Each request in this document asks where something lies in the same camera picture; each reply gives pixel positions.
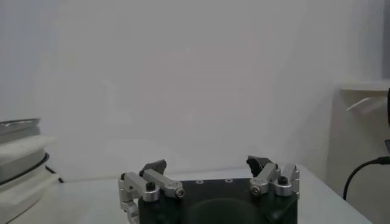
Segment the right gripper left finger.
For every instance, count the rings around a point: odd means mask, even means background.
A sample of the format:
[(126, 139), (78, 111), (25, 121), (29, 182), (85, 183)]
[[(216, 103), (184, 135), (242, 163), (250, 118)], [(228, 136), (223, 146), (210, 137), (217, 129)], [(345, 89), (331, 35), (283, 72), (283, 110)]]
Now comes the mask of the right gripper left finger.
[(129, 203), (139, 198), (145, 202), (155, 202), (159, 200), (161, 192), (165, 197), (183, 199), (183, 183), (166, 177), (166, 166), (166, 161), (162, 159), (146, 164), (138, 173), (123, 173), (118, 180), (120, 202)]

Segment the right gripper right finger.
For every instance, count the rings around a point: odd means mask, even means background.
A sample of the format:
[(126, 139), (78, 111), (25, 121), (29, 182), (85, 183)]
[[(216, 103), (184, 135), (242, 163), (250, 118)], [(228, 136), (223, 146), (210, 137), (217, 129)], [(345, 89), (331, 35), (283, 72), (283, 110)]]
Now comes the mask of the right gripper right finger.
[(300, 196), (300, 171), (295, 164), (280, 167), (269, 158), (250, 155), (246, 163), (253, 176), (249, 188), (254, 197), (269, 192), (279, 197)]

